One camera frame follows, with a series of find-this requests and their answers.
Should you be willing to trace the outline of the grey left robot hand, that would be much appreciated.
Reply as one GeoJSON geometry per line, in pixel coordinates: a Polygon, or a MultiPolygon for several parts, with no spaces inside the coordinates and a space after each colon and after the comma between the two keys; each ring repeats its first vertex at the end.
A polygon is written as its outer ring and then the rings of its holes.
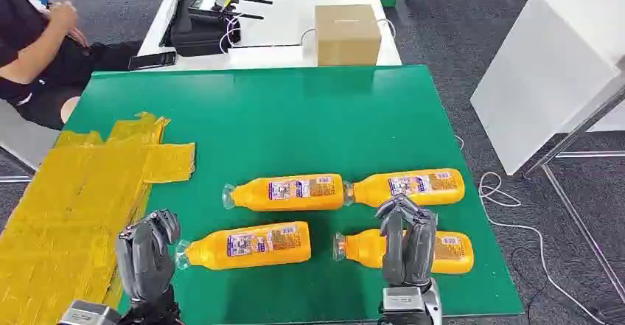
{"type": "Polygon", "coordinates": [[[180,235],[178,219],[168,209],[151,212],[118,234],[117,270],[132,302],[152,303],[170,288],[175,264],[169,247],[180,235]]]}

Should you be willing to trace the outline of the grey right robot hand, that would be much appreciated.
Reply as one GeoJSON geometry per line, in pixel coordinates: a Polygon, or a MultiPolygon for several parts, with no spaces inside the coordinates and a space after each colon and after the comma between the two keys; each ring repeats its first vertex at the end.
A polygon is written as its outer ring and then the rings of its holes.
{"type": "Polygon", "coordinates": [[[375,214],[385,237],[382,274],[391,287],[429,287],[438,215],[398,194],[375,214]]]}

